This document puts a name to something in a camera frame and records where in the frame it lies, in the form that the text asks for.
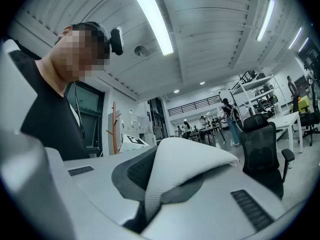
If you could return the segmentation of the person's black t-shirt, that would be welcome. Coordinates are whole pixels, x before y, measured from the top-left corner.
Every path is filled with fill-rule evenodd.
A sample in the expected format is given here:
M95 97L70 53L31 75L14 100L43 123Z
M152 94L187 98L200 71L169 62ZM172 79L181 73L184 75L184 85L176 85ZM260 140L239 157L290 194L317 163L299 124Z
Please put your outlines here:
M63 161L89 159L83 133L66 97L60 96L41 76L36 61L20 50L9 53L20 73L37 93L21 131L57 150Z

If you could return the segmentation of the white metal shelf rack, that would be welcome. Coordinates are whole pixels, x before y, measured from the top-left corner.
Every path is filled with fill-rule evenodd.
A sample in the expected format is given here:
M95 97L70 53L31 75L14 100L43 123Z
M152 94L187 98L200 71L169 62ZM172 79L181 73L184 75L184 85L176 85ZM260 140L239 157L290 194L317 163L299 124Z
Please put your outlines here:
M247 109L242 116L262 113L271 118L289 109L284 88L273 74L247 71L229 91L237 107Z

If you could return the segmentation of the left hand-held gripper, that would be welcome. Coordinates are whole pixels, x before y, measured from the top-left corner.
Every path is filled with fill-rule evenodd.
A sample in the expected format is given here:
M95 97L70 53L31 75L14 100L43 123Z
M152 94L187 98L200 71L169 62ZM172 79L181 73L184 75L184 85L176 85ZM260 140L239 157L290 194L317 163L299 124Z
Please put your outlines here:
M142 139L135 136L130 136L127 134L124 134L121 140L122 151L132 151L132 150L137 150L137 149L149 147L149 146L150 145L147 144Z

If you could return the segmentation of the black mesh office chair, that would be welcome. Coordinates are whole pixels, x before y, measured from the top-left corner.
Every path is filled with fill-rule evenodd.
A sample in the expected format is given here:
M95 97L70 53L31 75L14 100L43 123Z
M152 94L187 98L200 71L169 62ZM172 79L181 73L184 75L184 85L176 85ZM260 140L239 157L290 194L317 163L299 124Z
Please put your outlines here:
M290 149L281 151L284 157L281 174L276 133L275 123L267 121L263 114L255 114L244 120L239 136L244 152L242 171L282 199L289 163L294 161L295 155Z

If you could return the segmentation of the long ceiling tube light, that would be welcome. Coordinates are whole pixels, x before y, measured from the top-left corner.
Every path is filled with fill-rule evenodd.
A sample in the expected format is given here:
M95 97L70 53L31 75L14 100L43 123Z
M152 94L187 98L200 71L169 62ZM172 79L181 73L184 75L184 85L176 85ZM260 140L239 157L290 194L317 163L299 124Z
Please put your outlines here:
M156 0L136 0L142 9L164 56L174 52L169 32Z
M258 42L262 41L262 39L267 31L268 25L270 23L270 20L271 20L271 17L272 17L274 8L275 8L275 4L276 4L275 0L268 0L266 13L265 13L261 28L258 32L257 37L256 37L256 41L258 41Z
M288 49L290 50L293 45L295 44L296 40L298 39L298 37L300 36L301 32L303 31L303 27L301 26L298 30L298 32L296 33L295 37L293 38L292 42L290 43Z
M300 53L302 51L302 49L305 47L305 45L307 44L307 42L309 41L309 37L307 37L305 39L305 41L303 42L303 44L301 45L301 47L298 50L298 53Z

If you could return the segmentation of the black swivel chair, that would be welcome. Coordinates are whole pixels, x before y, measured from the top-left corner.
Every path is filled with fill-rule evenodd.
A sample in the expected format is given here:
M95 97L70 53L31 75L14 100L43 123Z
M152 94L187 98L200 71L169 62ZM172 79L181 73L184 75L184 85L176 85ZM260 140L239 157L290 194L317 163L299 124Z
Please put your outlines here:
M315 81L310 80L310 87L312 92L312 108L313 112L305 112L300 115L300 124L302 127L306 127L306 131L303 133L302 138L310 136L310 146L313 145L313 135L320 134L320 130L316 125L320 125L320 109L318 107L318 100L315 92Z

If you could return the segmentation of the white desk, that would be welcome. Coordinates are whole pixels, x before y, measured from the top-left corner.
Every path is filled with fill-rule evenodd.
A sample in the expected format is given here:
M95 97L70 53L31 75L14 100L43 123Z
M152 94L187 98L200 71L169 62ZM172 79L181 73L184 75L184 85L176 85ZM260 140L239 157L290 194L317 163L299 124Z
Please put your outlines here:
M284 130L288 133L288 148L294 151L294 135L293 135L293 125L297 124L298 127L298 143L299 143L299 153L303 153L303 129L301 126L301 120L299 112L293 112L286 115L275 115L267 120L268 122L273 122L275 124L276 130Z

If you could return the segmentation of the dark wall screen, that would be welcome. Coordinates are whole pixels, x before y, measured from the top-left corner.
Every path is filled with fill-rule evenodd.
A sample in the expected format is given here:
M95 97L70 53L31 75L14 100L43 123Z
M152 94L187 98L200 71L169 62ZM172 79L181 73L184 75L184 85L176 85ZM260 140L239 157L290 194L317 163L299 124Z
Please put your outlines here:
M312 70L320 68L320 51L310 38L302 51L298 52L298 56L305 68Z

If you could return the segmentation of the wooden coat rack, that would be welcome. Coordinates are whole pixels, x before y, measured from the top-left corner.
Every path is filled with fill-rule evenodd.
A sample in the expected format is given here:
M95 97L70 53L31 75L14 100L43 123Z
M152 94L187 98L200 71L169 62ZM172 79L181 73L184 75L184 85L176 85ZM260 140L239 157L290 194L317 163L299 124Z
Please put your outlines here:
M118 117L121 114L116 113L116 101L113 102L113 105L111 108L112 108L112 122L111 122L112 130L107 129L106 131L108 134L112 136L112 151L113 151L113 154L115 155L117 154L116 124L118 122Z

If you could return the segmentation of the black balcony railing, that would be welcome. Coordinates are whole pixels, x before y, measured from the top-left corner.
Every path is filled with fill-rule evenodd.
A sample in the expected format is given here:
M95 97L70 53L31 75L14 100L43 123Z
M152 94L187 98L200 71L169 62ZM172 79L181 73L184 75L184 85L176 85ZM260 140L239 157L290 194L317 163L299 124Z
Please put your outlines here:
M204 108L207 106L211 106L213 104L217 104L217 103L221 103L221 102L222 102L222 99L221 99L220 95L214 95L209 98L201 99L201 100L198 100L195 102L191 102L188 104L184 104L181 106L177 106L177 107L168 109L167 111L168 111L169 116L171 117L171 116L176 116L176 115L183 114L186 112L190 112L193 110L197 110L200 108Z

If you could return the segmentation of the dark framed window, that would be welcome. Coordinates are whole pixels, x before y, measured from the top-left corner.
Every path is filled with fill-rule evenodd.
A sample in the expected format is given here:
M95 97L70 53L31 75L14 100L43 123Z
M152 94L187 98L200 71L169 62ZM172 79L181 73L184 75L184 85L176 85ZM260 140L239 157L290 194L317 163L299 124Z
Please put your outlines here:
M78 118L80 135L91 158L102 154L102 116L105 93L81 81L70 83L64 92Z

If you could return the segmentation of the white cloth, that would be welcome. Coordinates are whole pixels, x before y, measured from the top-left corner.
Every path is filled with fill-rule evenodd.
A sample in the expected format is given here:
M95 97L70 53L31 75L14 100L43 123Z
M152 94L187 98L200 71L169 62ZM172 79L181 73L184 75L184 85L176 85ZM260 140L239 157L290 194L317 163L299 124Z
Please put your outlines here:
M161 205L161 195L211 169L231 165L239 159L228 151L184 138L163 139L155 153L144 196L146 221L150 222Z

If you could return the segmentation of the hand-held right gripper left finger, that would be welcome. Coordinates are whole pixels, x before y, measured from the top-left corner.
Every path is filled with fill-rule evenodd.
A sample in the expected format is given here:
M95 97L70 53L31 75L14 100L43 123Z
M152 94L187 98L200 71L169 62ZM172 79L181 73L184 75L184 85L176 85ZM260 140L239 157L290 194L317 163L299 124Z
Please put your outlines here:
M65 161L75 184L113 221L144 226L145 192L157 147L142 147L99 158Z

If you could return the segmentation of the round ceiling sensor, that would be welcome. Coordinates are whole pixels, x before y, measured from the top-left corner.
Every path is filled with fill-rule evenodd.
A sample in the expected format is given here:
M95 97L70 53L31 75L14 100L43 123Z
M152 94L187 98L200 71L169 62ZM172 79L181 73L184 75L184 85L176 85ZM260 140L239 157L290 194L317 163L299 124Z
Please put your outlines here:
M142 45L138 45L135 49L134 49L134 53L136 56L138 57L148 57L151 55L151 53L155 52L156 49L147 49L145 46Z

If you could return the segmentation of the white locker wall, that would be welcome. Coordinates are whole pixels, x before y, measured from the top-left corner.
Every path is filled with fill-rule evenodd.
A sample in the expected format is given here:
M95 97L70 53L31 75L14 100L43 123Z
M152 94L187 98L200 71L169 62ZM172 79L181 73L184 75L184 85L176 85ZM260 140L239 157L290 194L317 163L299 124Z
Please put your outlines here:
M153 124L149 117L138 116L132 113L124 113L120 116L120 137L129 135L140 138L150 146L156 146L157 141L153 131Z

